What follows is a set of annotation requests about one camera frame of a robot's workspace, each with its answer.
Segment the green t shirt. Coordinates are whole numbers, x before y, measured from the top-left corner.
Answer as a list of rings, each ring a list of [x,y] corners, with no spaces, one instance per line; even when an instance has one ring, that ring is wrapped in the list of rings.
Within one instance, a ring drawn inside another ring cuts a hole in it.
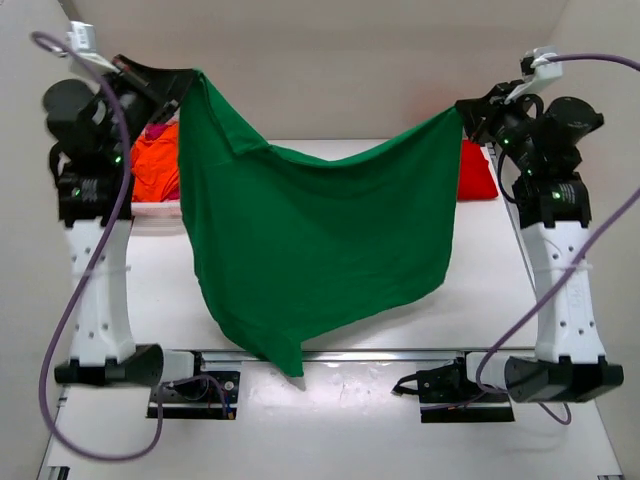
[[[224,335],[299,377],[303,342],[436,290],[452,252],[461,146],[450,108],[325,160],[267,141],[198,73],[180,110],[180,201]]]

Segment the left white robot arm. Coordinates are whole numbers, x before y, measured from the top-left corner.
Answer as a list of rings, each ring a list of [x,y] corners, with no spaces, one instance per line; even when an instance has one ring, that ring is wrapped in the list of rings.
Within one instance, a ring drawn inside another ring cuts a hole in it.
[[[118,55],[101,74],[97,91],[66,79],[43,95],[46,126],[56,140],[49,169],[74,284],[62,318],[73,329],[68,358],[43,368],[59,384],[174,382],[188,398],[208,389],[209,373],[195,353],[135,342],[126,286],[131,147],[150,122],[177,112],[195,77],[192,69],[152,68]]]

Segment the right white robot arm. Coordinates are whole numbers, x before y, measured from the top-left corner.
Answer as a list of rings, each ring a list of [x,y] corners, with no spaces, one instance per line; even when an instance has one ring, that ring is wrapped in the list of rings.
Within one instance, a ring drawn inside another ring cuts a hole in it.
[[[577,171],[577,144],[604,117],[571,96],[550,104],[535,94],[511,100],[517,85],[498,84],[483,97],[457,101],[455,109],[469,140],[493,144],[498,170],[511,160],[519,172],[507,200],[517,210],[533,275],[534,352],[502,354],[500,339],[484,354],[468,353],[448,387],[465,401],[485,390],[518,403],[584,403],[624,381],[622,366],[606,358],[593,313],[586,260],[591,205]]]

